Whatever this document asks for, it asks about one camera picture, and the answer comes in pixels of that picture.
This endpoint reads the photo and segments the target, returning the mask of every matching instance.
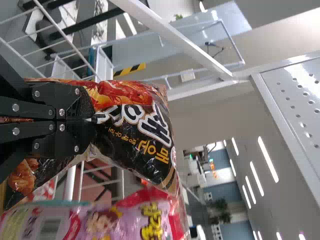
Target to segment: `white beam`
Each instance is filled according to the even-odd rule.
[[[149,9],[139,0],[110,0],[119,8],[149,27],[154,32],[160,34],[171,44],[181,49],[185,54],[196,60],[203,67],[212,72],[219,72],[222,78],[232,77],[232,73],[213,59],[209,54],[190,41],[186,36],[176,30],[169,23],[164,21],[154,11]]]

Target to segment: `black snack bag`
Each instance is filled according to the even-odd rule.
[[[168,115],[168,109],[155,101],[152,105],[114,105],[97,112],[91,118],[100,123],[93,152],[98,150],[115,165],[175,194],[176,150]]]

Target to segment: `snack bag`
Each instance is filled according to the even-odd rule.
[[[181,196],[144,188],[116,205],[46,201],[20,205],[0,219],[0,240],[184,240]]]
[[[87,96],[82,98],[79,111],[92,113],[84,121],[94,123],[96,136],[76,157],[23,160],[7,180],[6,210],[58,173],[96,158],[132,171],[173,196],[177,193],[176,148],[163,86],[138,81],[25,80],[83,86]]]

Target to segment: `pink snack bag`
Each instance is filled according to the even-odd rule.
[[[0,219],[0,240],[184,240],[181,195],[144,188],[113,206],[47,201],[21,205]]]

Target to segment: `white wall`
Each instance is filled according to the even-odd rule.
[[[150,9],[167,22],[175,21],[175,14],[188,17],[195,13],[193,0],[148,0]]]

